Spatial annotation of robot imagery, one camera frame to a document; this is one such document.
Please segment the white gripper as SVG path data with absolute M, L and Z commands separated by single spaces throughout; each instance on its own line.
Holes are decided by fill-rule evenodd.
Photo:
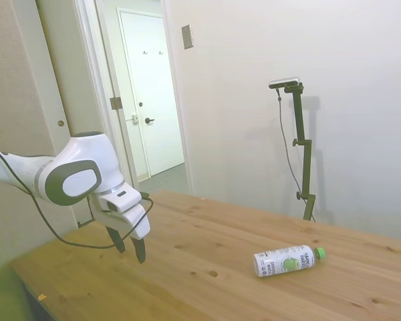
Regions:
M 114 247 L 124 253 L 126 250 L 120 233 L 130 233 L 136 258 L 140 264 L 146 261 L 146 246 L 143 240 L 150 232 L 150 223 L 144 207 L 137 203 L 131 208 L 121 211 L 104 199 L 93 198 L 94 219 L 106 226 L 106 230 Z

